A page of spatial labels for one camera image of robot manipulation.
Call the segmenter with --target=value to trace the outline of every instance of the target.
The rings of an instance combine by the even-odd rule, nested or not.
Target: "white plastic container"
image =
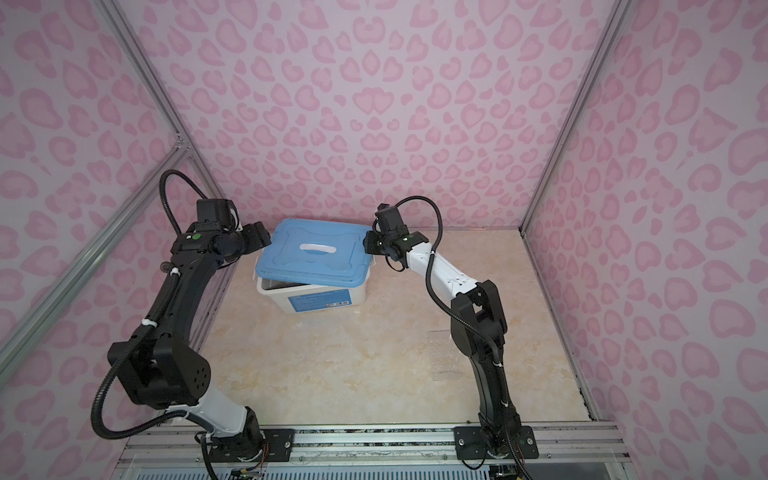
[[[283,220],[254,269],[259,293],[286,313],[365,302],[372,257],[362,241],[369,231],[353,223]]]
[[[366,283],[371,270],[366,274],[366,281],[354,288],[338,286],[306,285],[302,283],[281,282],[261,278],[253,272],[256,288],[268,296],[285,313],[311,312],[338,306],[359,305],[366,301]]]

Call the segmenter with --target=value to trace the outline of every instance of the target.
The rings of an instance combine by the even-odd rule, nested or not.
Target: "blue box lid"
[[[371,256],[362,239],[371,227],[285,219],[256,264],[261,278],[354,288],[366,281]]]

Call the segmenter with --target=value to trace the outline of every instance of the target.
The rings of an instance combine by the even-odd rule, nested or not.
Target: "pink leopard print wall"
[[[0,5],[0,345],[169,151],[88,0]]]
[[[168,198],[186,228],[197,195],[172,177]],[[0,477],[109,478],[125,441],[93,433],[91,402],[109,367],[109,346],[129,338],[154,301],[173,239],[158,199],[0,391]],[[131,403],[116,382],[104,418],[125,429],[152,412]]]
[[[642,478],[768,477],[768,2],[640,3],[532,242]]]
[[[121,4],[248,221],[513,227],[613,2]]]

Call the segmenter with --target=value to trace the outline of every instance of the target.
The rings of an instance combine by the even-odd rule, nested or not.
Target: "beige tabletop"
[[[449,231],[439,251],[498,286],[523,422],[589,420],[518,232]],[[477,421],[472,368],[422,277],[377,257],[365,303],[286,314],[257,292],[257,257],[240,259],[202,353],[219,388],[262,425]]]

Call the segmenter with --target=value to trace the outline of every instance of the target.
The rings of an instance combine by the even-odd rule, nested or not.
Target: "robotic arm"
[[[165,198],[165,182],[177,175],[202,197],[197,201],[197,222],[181,232]],[[211,381],[210,365],[189,347],[192,321],[211,277],[270,244],[261,222],[241,225],[231,200],[208,199],[186,175],[167,170],[161,176],[161,200],[176,230],[170,262],[161,265],[167,273],[147,318],[127,342],[112,344],[111,369],[97,391],[91,409],[91,425],[105,439],[122,439],[173,417],[188,418],[206,430],[200,438],[204,458],[209,442],[217,454],[249,461],[264,455],[264,435],[249,407],[228,399]],[[167,411],[149,422],[123,431],[104,425],[101,410],[115,378],[137,405]]]
[[[398,207],[409,200],[424,200],[434,208],[438,218],[434,244],[420,232],[410,233],[403,223]],[[496,458],[510,455],[523,476],[529,478],[525,468],[521,468],[523,455],[519,446],[526,447],[529,458],[538,457],[538,450],[532,430],[521,424],[509,397],[502,363],[507,322],[498,290],[492,281],[479,282],[436,253],[441,239],[442,218],[437,205],[429,198],[415,196],[394,207],[380,204],[373,230],[363,243],[366,253],[384,255],[388,262],[399,261],[403,269],[425,277],[429,295],[451,317],[454,343],[472,364],[480,395],[480,434],[487,453]]]

